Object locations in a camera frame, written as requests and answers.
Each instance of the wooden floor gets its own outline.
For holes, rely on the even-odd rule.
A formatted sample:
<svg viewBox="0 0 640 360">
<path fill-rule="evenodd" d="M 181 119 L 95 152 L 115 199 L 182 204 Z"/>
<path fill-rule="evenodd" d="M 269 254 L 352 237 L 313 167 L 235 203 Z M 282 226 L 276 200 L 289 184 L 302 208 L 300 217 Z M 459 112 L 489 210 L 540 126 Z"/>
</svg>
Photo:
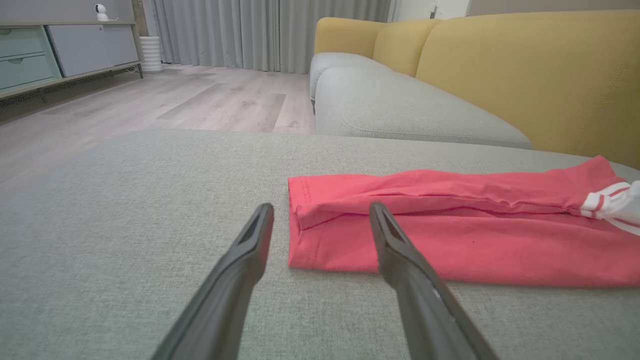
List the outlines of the wooden floor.
<svg viewBox="0 0 640 360">
<path fill-rule="evenodd" d="M 143 129 L 314 133 L 308 74 L 167 65 L 4 101 L 0 192 Z"/>
</svg>

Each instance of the mint green drawer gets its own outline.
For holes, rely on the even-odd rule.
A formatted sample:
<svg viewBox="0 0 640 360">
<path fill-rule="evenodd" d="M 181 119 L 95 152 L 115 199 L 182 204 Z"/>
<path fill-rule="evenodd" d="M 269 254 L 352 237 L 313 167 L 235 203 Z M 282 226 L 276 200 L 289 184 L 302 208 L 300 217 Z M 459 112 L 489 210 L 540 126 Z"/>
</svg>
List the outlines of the mint green drawer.
<svg viewBox="0 0 640 360">
<path fill-rule="evenodd" d="M 35 28 L 0 29 L 0 58 L 42 51 L 44 50 Z"/>
<path fill-rule="evenodd" d="M 52 77 L 44 55 L 0 61 L 0 89 Z"/>
</svg>

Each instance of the gray seat cushion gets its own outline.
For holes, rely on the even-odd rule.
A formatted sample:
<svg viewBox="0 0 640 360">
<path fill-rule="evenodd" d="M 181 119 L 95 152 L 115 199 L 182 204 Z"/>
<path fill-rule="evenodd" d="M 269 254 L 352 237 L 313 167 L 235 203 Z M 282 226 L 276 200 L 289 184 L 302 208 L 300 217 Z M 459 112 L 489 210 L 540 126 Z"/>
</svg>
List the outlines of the gray seat cushion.
<svg viewBox="0 0 640 360">
<path fill-rule="evenodd" d="M 121 137 L 0 195 L 0 359 L 148 359 L 262 202 L 273 203 L 275 224 L 239 358 L 408 359 L 396 295 L 380 276 L 287 267 L 287 177 L 546 171 L 584 160 L 373 138 Z M 501 359 L 640 354 L 640 289 L 449 285 Z"/>
<path fill-rule="evenodd" d="M 497 116 L 396 72 L 332 68 L 316 89 L 320 135 L 478 143 L 532 149 Z"/>
<path fill-rule="evenodd" d="M 387 66 L 362 55 L 347 53 L 315 54 L 311 59 L 311 68 L 309 69 L 309 96 L 312 100 L 316 99 L 316 84 L 320 75 L 322 75 L 326 69 L 334 67 L 356 67 L 374 71 L 393 72 L 393 70 Z"/>
</svg>

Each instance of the pink shirt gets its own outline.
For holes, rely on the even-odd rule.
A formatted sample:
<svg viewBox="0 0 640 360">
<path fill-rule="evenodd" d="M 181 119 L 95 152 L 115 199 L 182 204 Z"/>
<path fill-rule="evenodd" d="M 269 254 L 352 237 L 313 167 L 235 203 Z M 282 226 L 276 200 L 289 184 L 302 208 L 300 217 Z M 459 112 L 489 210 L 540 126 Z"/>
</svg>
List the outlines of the pink shirt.
<svg viewBox="0 0 640 360">
<path fill-rule="evenodd" d="M 375 272 L 368 210 L 384 203 L 444 279 L 640 286 L 640 227 L 600 220 L 629 184 L 599 156 L 544 173 L 289 178 L 289 266 Z"/>
</svg>

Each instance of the door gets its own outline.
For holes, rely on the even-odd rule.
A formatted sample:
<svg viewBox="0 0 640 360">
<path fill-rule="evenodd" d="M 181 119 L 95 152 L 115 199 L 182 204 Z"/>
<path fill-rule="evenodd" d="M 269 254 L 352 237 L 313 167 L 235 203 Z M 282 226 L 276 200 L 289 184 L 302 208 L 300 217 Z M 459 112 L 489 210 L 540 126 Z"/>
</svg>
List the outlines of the door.
<svg viewBox="0 0 640 360">
<path fill-rule="evenodd" d="M 104 37 L 113 66 L 138 61 L 131 25 L 104 25 Z"/>
<path fill-rule="evenodd" d="M 103 25 L 49 25 L 49 34 L 66 78 L 115 66 Z"/>
</svg>

